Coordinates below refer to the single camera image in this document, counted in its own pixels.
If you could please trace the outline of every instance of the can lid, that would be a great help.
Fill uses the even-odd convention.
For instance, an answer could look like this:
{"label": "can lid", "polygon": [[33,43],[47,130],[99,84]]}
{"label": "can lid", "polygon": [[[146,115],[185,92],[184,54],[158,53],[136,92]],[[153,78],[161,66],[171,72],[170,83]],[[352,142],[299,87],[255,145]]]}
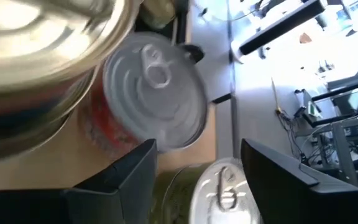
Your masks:
{"label": "can lid", "polygon": [[114,117],[139,140],[156,139],[160,152],[195,142],[208,100],[184,50],[148,32],[130,35],[104,66],[104,94]]}
{"label": "can lid", "polygon": [[0,93],[95,66],[130,31],[138,7],[126,0],[0,0]]}
{"label": "can lid", "polygon": [[262,223],[239,159],[218,160],[204,171],[193,192],[189,223]]}

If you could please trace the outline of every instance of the can label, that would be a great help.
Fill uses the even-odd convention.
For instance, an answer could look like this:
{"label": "can label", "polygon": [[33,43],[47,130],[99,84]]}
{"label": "can label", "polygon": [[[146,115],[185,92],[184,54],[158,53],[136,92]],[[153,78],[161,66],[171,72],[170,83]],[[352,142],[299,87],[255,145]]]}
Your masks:
{"label": "can label", "polygon": [[79,107],[80,127],[86,138],[116,161],[138,146],[139,141],[110,111],[101,80],[95,85]]}

